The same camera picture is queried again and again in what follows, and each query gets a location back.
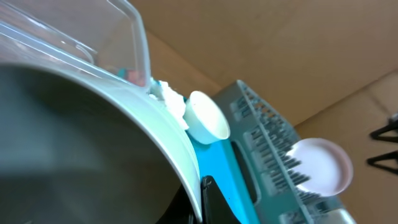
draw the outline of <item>plastic container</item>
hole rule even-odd
[[[193,146],[158,101],[68,71],[0,71],[0,223],[155,223],[181,184],[202,221]]]
[[[147,91],[150,62],[144,26],[125,0],[0,1],[0,60],[66,68],[119,79],[137,71]]]

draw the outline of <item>clear plastic lid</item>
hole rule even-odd
[[[130,82],[149,88],[144,26],[126,0],[0,1],[0,48],[2,61],[47,64],[104,78],[133,71]]]

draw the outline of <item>black plastic stand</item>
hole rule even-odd
[[[370,137],[374,140],[378,140],[378,141],[386,141],[386,142],[393,142],[393,143],[398,143],[398,136],[381,136],[384,133],[387,133],[389,131],[395,131],[398,133],[398,119],[397,116],[395,116],[395,118],[390,118],[388,120],[388,125],[380,128],[378,130],[373,131],[370,134]],[[398,168],[391,168],[385,165],[381,165],[381,164],[376,164],[376,162],[379,161],[385,161],[385,160],[390,160],[390,159],[394,159],[397,162],[398,165],[398,151],[394,151],[394,152],[390,152],[387,154],[383,154],[380,156],[376,156],[376,157],[372,157],[366,160],[366,162],[368,163],[368,165],[388,171],[390,173],[393,173],[395,175],[398,175]]]

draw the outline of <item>white plastic bowl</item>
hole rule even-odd
[[[184,120],[188,133],[202,144],[228,139],[231,131],[229,124],[217,106],[206,94],[193,91],[186,102]]]
[[[337,144],[322,138],[303,139],[287,155],[300,161],[293,170],[311,177],[298,185],[305,192],[323,197],[337,195],[351,183],[354,171],[347,153]]]

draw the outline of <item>blue plastic piece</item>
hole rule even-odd
[[[259,223],[229,140],[203,145],[191,138],[198,158],[200,178],[211,175],[229,207],[242,223]]]

